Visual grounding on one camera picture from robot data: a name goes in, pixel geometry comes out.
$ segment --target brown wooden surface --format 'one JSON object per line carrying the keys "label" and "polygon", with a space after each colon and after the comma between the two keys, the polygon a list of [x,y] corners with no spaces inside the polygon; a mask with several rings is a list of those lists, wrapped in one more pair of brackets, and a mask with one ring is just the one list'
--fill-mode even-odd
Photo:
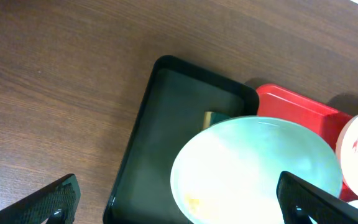
{"label": "brown wooden surface", "polygon": [[348,0],[0,1],[0,209],[67,173],[101,223],[155,60],[358,113]]}

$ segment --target wooden table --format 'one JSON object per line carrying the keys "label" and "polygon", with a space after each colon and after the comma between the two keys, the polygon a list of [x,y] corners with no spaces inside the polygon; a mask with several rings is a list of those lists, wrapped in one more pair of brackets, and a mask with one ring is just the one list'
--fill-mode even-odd
{"label": "wooden table", "polygon": [[165,54],[358,113],[349,0],[0,0],[0,209],[74,173],[76,222],[101,223]]}

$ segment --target black tray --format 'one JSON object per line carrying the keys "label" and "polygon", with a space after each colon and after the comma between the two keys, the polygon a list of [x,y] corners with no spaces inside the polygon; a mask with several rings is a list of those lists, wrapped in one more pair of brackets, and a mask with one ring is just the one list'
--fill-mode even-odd
{"label": "black tray", "polygon": [[154,64],[103,222],[189,223],[170,188],[173,161],[203,126],[205,111],[256,115],[256,92],[174,56]]}

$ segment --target tray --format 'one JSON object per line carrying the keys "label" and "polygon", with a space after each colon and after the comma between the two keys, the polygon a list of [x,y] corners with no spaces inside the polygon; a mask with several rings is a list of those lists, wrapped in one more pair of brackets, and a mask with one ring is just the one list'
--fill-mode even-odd
{"label": "tray", "polygon": [[206,111],[256,115],[255,90],[173,56],[152,70],[111,196],[107,223],[189,223],[170,189],[180,149],[203,127]]}
{"label": "tray", "polygon": [[[339,133],[352,118],[278,85],[262,85],[257,93],[260,101],[259,116],[281,118],[305,126],[320,135],[334,151]],[[357,200],[358,196],[343,183],[339,198],[349,202]]]}

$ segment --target mint green plate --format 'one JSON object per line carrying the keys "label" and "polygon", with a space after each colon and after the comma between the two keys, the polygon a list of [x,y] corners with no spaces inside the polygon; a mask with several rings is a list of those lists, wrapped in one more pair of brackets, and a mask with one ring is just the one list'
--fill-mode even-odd
{"label": "mint green plate", "polygon": [[180,151],[171,172],[180,210],[199,223],[283,223],[275,190],[289,171],[338,197],[342,174],[317,134],[277,118],[248,116],[202,131]]}

